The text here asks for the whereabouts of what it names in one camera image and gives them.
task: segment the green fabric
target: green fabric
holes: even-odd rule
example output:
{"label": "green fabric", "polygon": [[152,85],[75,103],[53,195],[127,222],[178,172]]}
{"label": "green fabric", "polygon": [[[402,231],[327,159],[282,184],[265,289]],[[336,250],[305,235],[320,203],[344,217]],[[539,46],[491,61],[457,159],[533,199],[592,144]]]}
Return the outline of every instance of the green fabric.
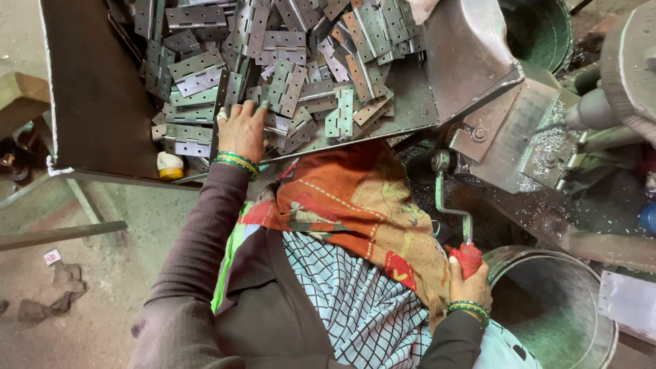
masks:
{"label": "green fabric", "polygon": [[[246,214],[251,206],[253,206],[252,201],[244,202],[239,212],[239,216]],[[232,261],[235,257],[235,251],[239,245],[244,241],[244,230],[246,229],[245,224],[237,223],[235,228],[232,230],[230,237],[228,237],[228,242],[226,243],[226,255],[223,257],[224,264],[221,274],[218,276],[218,281],[216,282],[216,288],[214,290],[214,299],[212,299],[211,307],[212,312],[216,312],[219,306],[221,306],[221,299],[223,298],[223,289],[226,284],[226,275],[228,275],[228,269],[232,265]]]}

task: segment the woman's right hand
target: woman's right hand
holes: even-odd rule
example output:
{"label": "woman's right hand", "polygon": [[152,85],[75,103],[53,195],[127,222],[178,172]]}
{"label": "woman's right hand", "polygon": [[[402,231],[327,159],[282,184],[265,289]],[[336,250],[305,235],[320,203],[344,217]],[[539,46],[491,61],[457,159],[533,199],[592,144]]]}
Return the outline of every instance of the woman's right hand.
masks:
{"label": "woman's right hand", "polygon": [[[492,311],[492,293],[490,286],[487,283],[487,275],[490,272],[490,267],[483,262],[478,271],[474,273],[467,280],[462,280],[462,269],[458,259],[454,256],[449,257],[449,264],[451,265],[451,300],[467,300],[473,301],[483,305],[487,311]],[[482,318],[476,314],[467,311],[472,316],[482,321]]]}
{"label": "woman's right hand", "polygon": [[230,119],[226,109],[221,108],[216,116],[216,123],[219,151],[234,152],[258,164],[264,155],[262,130],[269,109],[269,100],[262,101],[255,114],[253,114],[254,108],[255,101],[252,100],[246,100],[243,105],[234,104]]}

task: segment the nut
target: nut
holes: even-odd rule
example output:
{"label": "nut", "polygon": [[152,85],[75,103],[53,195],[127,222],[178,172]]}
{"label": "nut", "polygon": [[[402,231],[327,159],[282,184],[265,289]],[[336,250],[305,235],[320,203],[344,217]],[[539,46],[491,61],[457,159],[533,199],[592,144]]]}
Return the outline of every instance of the nut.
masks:
{"label": "nut", "polygon": [[558,157],[553,152],[545,152],[542,155],[542,162],[549,168],[553,168],[558,163]]}
{"label": "nut", "polygon": [[483,127],[476,127],[472,131],[472,139],[477,142],[483,142],[487,138],[487,130]]}

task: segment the dirty floor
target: dirty floor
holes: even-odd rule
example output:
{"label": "dirty floor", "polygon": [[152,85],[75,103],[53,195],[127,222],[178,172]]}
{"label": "dirty floor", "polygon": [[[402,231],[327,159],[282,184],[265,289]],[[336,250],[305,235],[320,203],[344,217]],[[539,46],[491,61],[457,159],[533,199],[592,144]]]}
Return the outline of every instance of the dirty floor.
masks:
{"label": "dirty floor", "polygon": [[[582,14],[594,25],[617,6],[597,0]],[[37,0],[0,2],[0,75],[17,70],[47,78]],[[123,232],[0,253],[0,368],[124,368],[133,349],[130,325],[173,245],[197,193],[108,183],[81,183],[107,221],[125,220]],[[7,193],[13,183],[0,183]],[[0,234],[89,224],[66,181],[51,178],[0,210]],[[46,304],[61,291],[43,254],[57,248],[66,263],[79,263],[88,292],[70,312],[39,324],[16,321],[19,302]],[[620,345],[612,366],[653,368],[639,351]]]}

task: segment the green bangle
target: green bangle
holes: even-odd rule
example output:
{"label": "green bangle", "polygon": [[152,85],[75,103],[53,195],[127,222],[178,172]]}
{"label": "green bangle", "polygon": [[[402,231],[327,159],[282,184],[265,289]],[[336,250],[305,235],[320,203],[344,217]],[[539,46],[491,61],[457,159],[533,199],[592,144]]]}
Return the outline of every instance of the green bangle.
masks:
{"label": "green bangle", "polygon": [[243,156],[241,156],[239,154],[236,154],[232,151],[219,151],[218,154],[216,154],[216,158],[218,159],[219,156],[231,156],[233,158],[243,160],[244,162],[247,162],[248,164],[251,164],[253,166],[253,168],[255,168],[257,173],[260,174],[260,168],[257,166],[257,164],[253,160],[250,160],[249,158],[244,158]]}
{"label": "green bangle", "polygon": [[482,322],[483,328],[487,328],[487,326],[490,323],[489,311],[487,311],[487,309],[479,303],[475,303],[473,301],[467,301],[467,300],[454,301],[450,303],[447,308],[447,316],[456,310],[467,310],[479,314],[480,316],[483,317],[483,322]]}
{"label": "green bangle", "polygon": [[473,302],[473,301],[469,301],[469,300],[458,300],[458,301],[452,301],[452,302],[449,304],[449,307],[452,306],[452,305],[459,304],[459,303],[468,303],[468,304],[470,304],[470,305],[477,306],[477,307],[483,309],[487,315],[490,315],[490,313],[487,311],[487,309],[486,309],[483,305],[481,305],[481,304],[479,304],[479,303],[475,303],[475,302]]}
{"label": "green bangle", "polygon": [[475,307],[473,305],[460,306],[460,307],[457,307],[456,309],[448,310],[447,311],[447,316],[449,316],[451,313],[453,313],[456,310],[467,310],[467,311],[471,311],[473,313],[479,314],[480,316],[483,317],[483,322],[481,323],[483,328],[487,328],[487,326],[490,324],[490,317],[483,314],[480,309],[478,309],[477,307]]}
{"label": "green bangle", "polygon": [[231,160],[231,159],[228,159],[228,158],[216,158],[216,159],[214,159],[214,162],[215,163],[228,163],[230,165],[234,165],[234,166],[244,170],[246,173],[249,174],[249,176],[250,176],[249,181],[251,181],[251,182],[253,182],[257,179],[257,173],[255,173],[250,168],[242,165],[241,163],[239,163],[235,160]]}

